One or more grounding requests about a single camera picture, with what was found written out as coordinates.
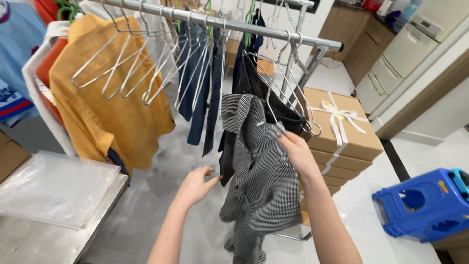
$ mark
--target gingham shirt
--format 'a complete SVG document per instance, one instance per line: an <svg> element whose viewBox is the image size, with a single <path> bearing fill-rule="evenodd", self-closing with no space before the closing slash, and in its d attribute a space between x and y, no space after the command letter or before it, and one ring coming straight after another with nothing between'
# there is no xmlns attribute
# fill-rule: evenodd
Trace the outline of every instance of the gingham shirt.
<svg viewBox="0 0 469 264"><path fill-rule="evenodd" d="M265 121L262 101L252 94L222 95L223 129L237 133L234 170L220 218L236 221L225 249L234 264L265 262L264 236L300 224L298 175L275 132Z"/></svg>

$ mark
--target blue plastic stool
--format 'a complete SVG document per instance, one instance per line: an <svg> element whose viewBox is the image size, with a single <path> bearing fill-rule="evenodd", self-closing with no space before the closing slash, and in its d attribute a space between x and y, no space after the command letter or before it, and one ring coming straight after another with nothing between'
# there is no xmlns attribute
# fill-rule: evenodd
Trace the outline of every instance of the blue plastic stool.
<svg viewBox="0 0 469 264"><path fill-rule="evenodd" d="M390 236L409 235L422 243L440 240L469 228L469 202L438 169L408 179L371 196L387 214L383 228Z"/></svg>

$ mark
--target clear plastic sheet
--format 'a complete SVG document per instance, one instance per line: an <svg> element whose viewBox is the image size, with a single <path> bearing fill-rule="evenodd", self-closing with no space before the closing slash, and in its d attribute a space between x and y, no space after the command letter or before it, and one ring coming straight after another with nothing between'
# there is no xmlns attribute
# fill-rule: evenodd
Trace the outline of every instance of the clear plastic sheet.
<svg viewBox="0 0 469 264"><path fill-rule="evenodd" d="M0 184L0 213L78 230L119 171L41 150Z"/></svg>

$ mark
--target white tile floor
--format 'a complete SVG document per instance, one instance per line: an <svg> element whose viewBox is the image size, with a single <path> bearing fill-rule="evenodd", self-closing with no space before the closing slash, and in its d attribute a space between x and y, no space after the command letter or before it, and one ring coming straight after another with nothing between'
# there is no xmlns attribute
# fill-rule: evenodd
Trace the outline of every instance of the white tile floor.
<svg viewBox="0 0 469 264"><path fill-rule="evenodd" d="M398 138L391 139L391 142L410 177L438 168L469 171L469 132L464 128L436 147Z"/></svg>
<svg viewBox="0 0 469 264"><path fill-rule="evenodd" d="M350 94L353 90L343 67L329 70L322 65L307 86L341 94ZM228 78L223 88L224 91L231 89ZM175 93L171 91L172 88L168 87L166 96L170 102L174 102ZM219 170L219 154L213 150L201 158L204 141L197 147L186 144L189 124L176 113L174 119L175 131L160 137L160 147L151 168L134 171L130 188L104 223L84 262L145 263L168 206L187 173L203 165ZM215 148L220 137L221 128L218 125ZM335 194L334 201L343 223L366 264L439 264L430 245L394 239L383 231L371 194L398 182L389 159L382 153L372 166ZM227 189L217 185L190 210L184 227L182 264L231 263L232 257L223 249L223 244L232 232L233 224L222 223L219 219L219 210L226 194ZM304 235L308 231L308 227L301 225L284 232ZM313 239L300 242L268 235L263 248L267 253L267 264L319 263Z"/></svg>

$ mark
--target white bow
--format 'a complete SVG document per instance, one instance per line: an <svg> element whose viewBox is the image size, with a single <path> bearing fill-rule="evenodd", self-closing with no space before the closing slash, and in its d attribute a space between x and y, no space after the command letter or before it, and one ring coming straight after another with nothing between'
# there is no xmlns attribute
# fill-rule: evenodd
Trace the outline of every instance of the white bow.
<svg viewBox="0 0 469 264"><path fill-rule="evenodd" d="M336 154L339 154L341 150L344 149L344 147L348 144L348 139L347 135L345 134L345 129L344 129L344 124L342 122L342 116L346 118L354 128L356 128L358 131L360 131L363 134L366 134L366 131L363 130L361 127L359 127L353 120L358 120L358 121L363 121L363 122L369 122L368 119L362 118L362 117L357 117L357 112L355 111L347 111L347 110L338 110L337 105L335 104L334 98L332 97L331 92L327 92L329 95L329 98L331 98L332 105L327 102L326 100L323 100L321 103L322 108L316 108L316 107L311 107L311 111L321 111L321 112L326 112L326 113L331 113L331 118L329 118L329 122L331 123L332 129L334 130L335 138L337 140L337 146L342 147L339 148L338 151L336 151ZM335 124L334 118L337 118L339 121L339 128L340 128L340 133L339 133L339 128L337 128L337 125Z"/></svg>

